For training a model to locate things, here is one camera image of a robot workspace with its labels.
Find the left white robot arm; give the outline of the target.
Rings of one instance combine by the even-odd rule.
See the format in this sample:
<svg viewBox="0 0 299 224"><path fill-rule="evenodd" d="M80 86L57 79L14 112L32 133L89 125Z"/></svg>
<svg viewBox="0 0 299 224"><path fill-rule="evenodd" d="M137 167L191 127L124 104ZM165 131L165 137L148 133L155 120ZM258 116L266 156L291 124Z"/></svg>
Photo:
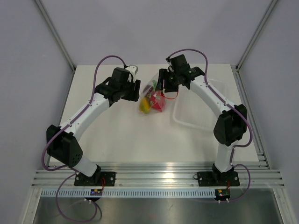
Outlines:
<svg viewBox="0 0 299 224"><path fill-rule="evenodd" d="M77 172L91 186L101 180L101 168L83 155L79 140L87 128L120 99L138 101L141 81L136 79L136 65L115 68L112 75L93 86L89 101L72 117L59 126L48 127L46 152Z"/></svg>

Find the pink dragon fruit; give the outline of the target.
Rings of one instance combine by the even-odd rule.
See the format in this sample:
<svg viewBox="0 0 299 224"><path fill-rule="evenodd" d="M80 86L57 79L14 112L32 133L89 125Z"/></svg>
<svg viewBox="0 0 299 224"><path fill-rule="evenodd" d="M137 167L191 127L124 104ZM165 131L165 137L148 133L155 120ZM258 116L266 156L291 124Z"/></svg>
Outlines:
<svg viewBox="0 0 299 224"><path fill-rule="evenodd" d="M151 81L152 86L154 86L154 91L149 92L149 102L152 109L162 112L165 108L166 101L165 101L165 95L163 91L156 91L156 85L157 81L152 80Z"/></svg>

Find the yellow green mango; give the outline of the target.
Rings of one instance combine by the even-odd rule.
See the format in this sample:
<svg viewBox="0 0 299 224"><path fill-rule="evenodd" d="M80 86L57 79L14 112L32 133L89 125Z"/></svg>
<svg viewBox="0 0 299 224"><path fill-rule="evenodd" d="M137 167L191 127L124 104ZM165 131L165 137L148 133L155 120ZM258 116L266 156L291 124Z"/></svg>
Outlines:
<svg viewBox="0 0 299 224"><path fill-rule="evenodd" d="M142 98L139 104L139 111L144 114L148 114L150 113L150 110L151 106L149 100L146 97Z"/></svg>

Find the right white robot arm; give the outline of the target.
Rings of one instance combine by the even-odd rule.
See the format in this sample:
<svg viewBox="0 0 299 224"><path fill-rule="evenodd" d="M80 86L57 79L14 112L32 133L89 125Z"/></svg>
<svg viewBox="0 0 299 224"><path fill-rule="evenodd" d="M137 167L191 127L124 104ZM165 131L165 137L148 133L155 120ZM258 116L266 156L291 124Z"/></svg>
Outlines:
<svg viewBox="0 0 299 224"><path fill-rule="evenodd" d="M190 67L185 55L168 57L166 61L169 67L159 70L157 89L175 92L182 85L199 96L217 118L213 133L219 144L211 175L214 183L223 185L233 175L235 146L247 131L247 109L227 100L208 81L206 71Z"/></svg>

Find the clear zip bag orange zipper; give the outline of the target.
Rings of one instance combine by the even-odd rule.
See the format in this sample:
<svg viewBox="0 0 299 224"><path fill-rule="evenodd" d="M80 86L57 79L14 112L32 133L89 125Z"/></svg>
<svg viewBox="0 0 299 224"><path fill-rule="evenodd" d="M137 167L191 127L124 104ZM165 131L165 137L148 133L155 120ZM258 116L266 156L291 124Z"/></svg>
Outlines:
<svg viewBox="0 0 299 224"><path fill-rule="evenodd" d="M178 97L178 91L174 96L167 96L166 90L161 90L159 82L159 74L153 78L143 88L140 98L138 110L142 114L162 113L166 109L167 101L175 100Z"/></svg>

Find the dark red apple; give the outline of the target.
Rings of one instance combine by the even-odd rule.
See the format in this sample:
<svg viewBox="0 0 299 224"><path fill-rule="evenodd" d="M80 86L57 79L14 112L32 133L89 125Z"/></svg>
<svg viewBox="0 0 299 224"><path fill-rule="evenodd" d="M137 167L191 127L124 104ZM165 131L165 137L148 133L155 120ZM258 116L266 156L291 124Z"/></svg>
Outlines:
<svg viewBox="0 0 299 224"><path fill-rule="evenodd" d="M152 92L154 91L154 86L150 85L150 84L147 84L144 89L143 89L143 93L145 94L148 94L149 92Z"/></svg>

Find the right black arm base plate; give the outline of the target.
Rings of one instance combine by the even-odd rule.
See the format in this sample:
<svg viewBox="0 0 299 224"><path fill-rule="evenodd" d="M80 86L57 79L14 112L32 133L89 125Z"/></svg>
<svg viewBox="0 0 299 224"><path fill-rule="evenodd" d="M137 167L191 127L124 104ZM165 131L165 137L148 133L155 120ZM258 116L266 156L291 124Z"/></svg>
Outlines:
<svg viewBox="0 0 299 224"><path fill-rule="evenodd" d="M212 171L200 171L193 175L200 187L238 187L240 186L238 173L233 171L219 180L213 176Z"/></svg>

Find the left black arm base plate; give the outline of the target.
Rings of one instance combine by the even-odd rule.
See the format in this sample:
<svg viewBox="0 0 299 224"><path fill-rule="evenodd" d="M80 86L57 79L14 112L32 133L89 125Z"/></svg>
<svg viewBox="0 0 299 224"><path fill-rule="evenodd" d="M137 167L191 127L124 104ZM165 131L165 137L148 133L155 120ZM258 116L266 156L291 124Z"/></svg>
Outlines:
<svg viewBox="0 0 299 224"><path fill-rule="evenodd" d="M100 187L102 185L113 187L115 185L116 173L107 171L97 171L92 176L79 173L75 176L74 186L80 187Z"/></svg>

